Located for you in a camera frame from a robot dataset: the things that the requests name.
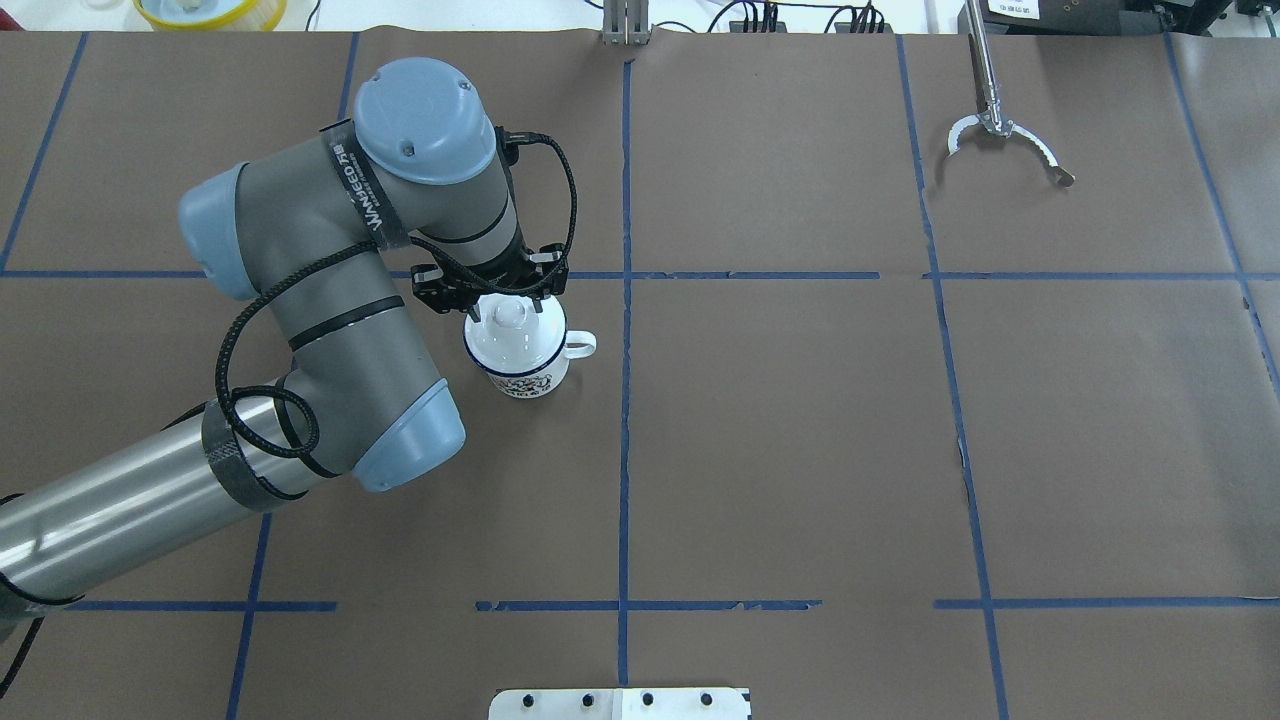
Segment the black strap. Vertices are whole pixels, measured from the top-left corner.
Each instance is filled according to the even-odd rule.
[[[223,416],[216,404],[205,410],[200,425],[200,441],[205,448],[205,459],[218,483],[236,502],[255,512],[270,512],[276,507],[306,495],[291,495],[273,486],[259,475],[244,459],[244,452],[236,441],[236,433]]]
[[[378,182],[369,155],[356,138],[355,123],[348,119],[329,126],[320,131],[320,137],[329,149],[329,163],[365,223],[369,237],[378,243],[379,252],[407,246],[408,233],[383,190],[383,183]]]

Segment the white cup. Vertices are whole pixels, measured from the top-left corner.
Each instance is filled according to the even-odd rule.
[[[476,302],[480,322],[466,319],[462,337],[471,360],[494,387],[511,397],[541,397],[568,373],[568,361],[595,352],[595,336],[566,329],[559,301],[485,295]]]

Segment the metal clamp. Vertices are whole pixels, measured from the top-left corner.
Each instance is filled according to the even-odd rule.
[[[649,0],[603,0],[605,45],[648,45]]]
[[[987,27],[983,23],[978,0],[965,0],[965,12],[969,19],[969,47],[973,56],[974,79],[979,90],[982,90],[982,100],[986,104],[986,109],[980,113],[960,118],[951,126],[951,132],[947,133],[947,156],[950,158],[960,150],[960,133],[970,127],[982,126],[983,129],[996,137],[1009,138],[1016,135],[1029,141],[1044,159],[1053,182],[1061,187],[1071,187],[1075,184],[1075,176],[1066,172],[1059,164],[1057,156],[1050,150],[1048,143],[1005,115],[1004,108],[1000,104],[1000,83],[996,82],[996,68],[991,61],[991,47],[987,45]]]

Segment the blue tape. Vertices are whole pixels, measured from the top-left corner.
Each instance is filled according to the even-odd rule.
[[[627,687],[631,561],[631,63],[622,64],[622,416],[618,468],[618,687]]]
[[[58,101],[54,102],[54,111],[49,115],[49,124],[45,127],[45,136],[40,140],[40,149],[36,150],[36,159],[31,163],[31,172],[27,173],[27,184],[22,188],[18,199],[18,208],[14,210],[13,222],[9,223],[9,234],[5,236],[4,249],[0,250],[0,274],[4,274],[5,265],[9,264],[9,255],[13,254],[13,245],[18,241],[18,228],[22,227],[22,217],[27,214],[27,202],[31,201],[31,192],[36,188],[36,178],[40,177],[40,168],[45,164],[45,152],[54,138],[54,129],[63,115],[63,106],[67,105],[67,95],[70,94],[72,81],[76,79],[76,70],[79,69],[81,58],[84,56],[84,45],[88,42],[88,33],[82,32],[79,42],[76,44],[76,53],[72,63],[67,68],[67,77],[63,78],[63,88],[58,92]]]
[[[1257,340],[1258,350],[1262,352],[1262,361],[1271,379],[1271,391],[1275,393],[1276,401],[1280,402],[1280,372],[1276,370],[1276,360],[1271,352],[1271,343],[1267,342],[1266,331],[1262,328],[1262,319],[1258,316],[1257,304],[1253,301],[1253,291],[1249,290],[1249,283],[1245,279],[1244,266],[1240,264],[1240,254],[1235,247],[1235,237],[1231,234],[1231,227],[1226,222],[1226,213],[1222,210],[1222,200],[1217,193],[1217,184],[1213,182],[1213,174],[1210,172],[1208,161],[1204,159],[1204,149],[1201,147],[1199,133],[1196,131],[1196,120],[1192,119],[1192,110],[1187,104],[1187,94],[1183,90],[1183,76],[1178,69],[1172,36],[1167,32],[1165,33],[1165,56],[1169,59],[1169,70],[1174,76],[1178,106],[1183,111],[1183,122],[1187,124],[1187,132],[1190,135],[1192,149],[1196,150],[1196,161],[1201,167],[1201,174],[1204,176],[1204,186],[1208,188],[1208,196],[1213,204],[1213,214],[1217,215],[1217,224],[1222,231],[1222,241],[1226,242],[1226,252],[1231,256],[1231,266],[1235,269],[1236,281],[1240,283],[1240,293],[1249,305],[1248,313],[1249,320],[1253,324],[1253,337]]]
[[[942,336],[942,357],[947,366],[947,386],[951,392],[951,414],[956,427],[956,439],[960,443],[961,455],[969,457],[969,441],[964,428],[964,410],[960,407],[960,384],[956,380],[955,357],[951,352],[951,329],[947,327],[946,301],[942,296],[941,269],[938,268],[938,252],[933,238],[933,220],[924,204],[924,165],[920,160],[920,141],[915,128],[915,109],[911,105],[911,81],[906,69],[906,46],[902,36],[896,36],[897,65],[902,77],[902,102],[906,109],[906,131],[911,138],[911,161],[915,165],[915,190],[920,204],[920,222],[924,225],[924,236],[928,240],[929,272],[933,283],[933,301],[938,314],[938,332]],[[987,629],[987,655],[991,659],[991,676],[996,689],[996,710],[1001,720],[1009,720],[1009,698],[1005,694],[1005,670],[1000,660],[1000,642],[996,635],[996,612],[991,606],[991,580],[987,575],[987,555],[982,542],[982,520],[978,515],[978,493],[973,484],[973,464],[963,464],[964,484],[969,495],[969,534],[973,538],[974,562],[978,568],[978,589],[983,601],[983,621]]]
[[[257,551],[253,555],[253,573],[248,579],[248,598],[244,601],[244,620],[241,623],[241,642],[236,651],[236,670],[232,673],[230,696],[227,698],[227,720],[234,720],[239,712],[239,694],[244,684],[244,666],[248,662],[248,646],[253,637],[253,612],[257,592],[262,584],[262,565],[266,562],[266,543],[271,537],[271,514],[262,515],[257,532]]]
[[[878,281],[879,273],[872,272],[740,272],[740,270],[677,270],[672,273],[637,272],[637,281]]]
[[[499,600],[476,602],[476,612],[616,612],[616,600]]]
[[[347,49],[347,72],[342,77],[342,96],[338,97],[338,117],[340,122],[347,117],[347,101],[351,96],[351,76],[356,72],[356,54],[360,50],[360,33],[351,33],[351,46]]]
[[[1280,597],[1019,597],[991,601],[996,610],[1093,610],[1112,607],[1280,607]],[[982,610],[980,600],[936,600],[934,610]]]
[[[925,273],[920,279],[931,281],[1165,281],[1201,282],[1234,281],[1233,273]]]
[[[183,600],[82,600],[68,612],[243,612],[244,602]]]
[[[628,600],[627,612],[804,612],[820,600]],[[476,612],[616,612],[616,600],[499,600],[475,603]]]
[[[242,600],[82,600],[68,612],[244,612]],[[337,612],[338,603],[328,601],[270,601],[253,606],[255,612]]]
[[[732,610],[805,612],[820,605],[820,600],[632,600],[631,610],[636,612],[727,612]]]
[[[6,278],[205,279],[201,270],[8,270]]]

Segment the wire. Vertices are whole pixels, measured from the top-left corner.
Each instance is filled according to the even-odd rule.
[[[840,13],[844,13],[845,10],[849,10],[849,14],[851,15],[850,23],[858,22],[858,8],[854,8],[852,5],[841,5],[835,13],[831,14],[831,19],[827,20],[827,27],[822,28],[822,32],[831,32],[831,26],[836,24],[836,18],[838,18]]]
[[[685,23],[682,23],[680,20],[662,20],[660,23],[658,23],[658,24],[655,24],[653,27],[662,27],[662,26],[676,26],[676,27],[682,27],[682,28],[687,29],[689,32],[698,32],[696,29],[686,26]]]
[[[232,327],[227,331],[227,336],[223,337],[223,346],[218,351],[218,361],[214,365],[214,392],[218,395],[218,407],[223,411],[223,416],[227,418],[227,423],[232,427],[232,430],[237,436],[244,439],[244,442],[252,445],[262,452],[266,452],[268,455],[274,455],[276,457],[306,457],[311,455],[311,451],[315,450],[317,445],[320,445],[320,425],[316,421],[315,410],[312,410],[311,405],[308,405],[307,401],[298,393],[276,386],[229,387],[228,375],[230,374],[232,354],[236,351],[236,343],[239,342],[239,337],[241,333],[244,332],[244,327],[253,319],[253,315],[266,307],[273,300],[283,295],[284,291],[298,284],[303,279],[319,273],[320,270],[332,268],[343,260],[348,260],[356,255],[374,250],[378,250],[378,246],[374,241],[366,240],[364,242],[343,247],[333,255],[321,258],[320,260],[306,265],[301,270],[297,270],[292,275],[268,288],[266,292],[253,300],[253,302],[250,302],[247,307],[241,310],[241,314],[232,322]],[[239,413],[236,410],[236,402],[246,397],[271,397],[296,406],[306,419],[308,432],[307,439],[297,447],[285,447],[275,445],[274,442],[260,436],[256,430],[250,428],[243,419],[241,419]]]
[[[724,13],[727,13],[728,9],[732,8],[733,5],[746,5],[748,8],[750,8],[750,10],[751,10],[751,24],[753,26],[755,26],[756,23],[760,22],[759,15],[756,14],[758,10],[755,8],[755,3],[753,3],[750,0],[733,0],[728,5],[724,5],[723,8],[721,8],[721,12],[716,13],[716,17],[712,18],[712,24],[707,26],[707,32],[713,32],[716,29],[716,23],[718,23],[719,19],[724,17]],[[742,10],[742,23],[744,23],[744,28],[745,28],[745,24],[746,24],[746,10]]]
[[[311,31],[311,20],[314,20],[316,18],[316,13],[320,10],[320,3],[321,1],[323,0],[316,0],[316,4],[311,6],[311,14],[307,15],[307,24],[302,26],[302,29],[305,32],[310,32]]]
[[[570,250],[573,249],[573,232],[577,228],[577,183],[573,182],[573,169],[570,168],[570,165],[568,165],[568,158],[564,156],[564,150],[561,149],[559,143],[556,142],[556,140],[553,140],[550,136],[536,133],[536,132],[527,132],[527,133],[516,133],[516,132],[513,132],[513,133],[508,133],[508,137],[525,137],[525,138],[527,138],[527,140],[517,140],[516,145],[545,145],[545,146],[550,147],[552,150],[556,151],[556,156],[559,158],[561,167],[564,168],[564,179],[568,183],[568,233],[564,237],[564,251],[561,252],[559,260],[557,260],[556,264],[552,265],[552,269],[549,272],[547,272],[543,275],[541,279],[539,279],[538,282],[535,282],[531,286],[527,286],[527,287],[502,287],[499,284],[494,284],[493,282],[490,282],[490,281],[488,281],[485,278],[481,278],[480,275],[475,274],[471,270],[471,268],[467,268],[462,263],[458,263],[457,260],[453,259],[452,255],[449,255],[448,252],[445,252],[445,250],[443,247],[435,245],[434,242],[431,242],[431,241],[429,241],[426,238],[412,237],[411,236],[410,237],[410,242],[412,242],[417,247],[421,247],[422,250],[426,250],[428,252],[430,252],[431,256],[435,258],[436,263],[439,263],[442,268],[448,268],[453,273],[457,273],[458,275],[462,275],[463,279],[466,279],[467,282],[470,282],[470,283],[472,283],[475,286],[479,286],[486,293],[498,293],[498,295],[532,295],[532,293],[541,292],[543,290],[545,290],[547,287],[549,287],[553,282],[556,282],[556,274],[559,273],[564,268],[566,263],[568,263]]]
[[[18,497],[22,497],[20,492],[5,496],[4,498],[0,498],[0,505]],[[9,664],[9,671],[5,673],[4,679],[0,680],[0,698],[4,698],[5,693],[9,692],[9,687],[13,685],[15,679],[18,679],[18,670],[22,670],[22,664],[26,662],[27,653],[31,652],[31,644],[36,642],[36,633],[40,632],[40,626],[44,624],[44,618],[36,618],[31,621],[31,626],[27,628],[27,635],[22,638],[22,644],[18,646],[18,653],[13,656],[13,662]]]

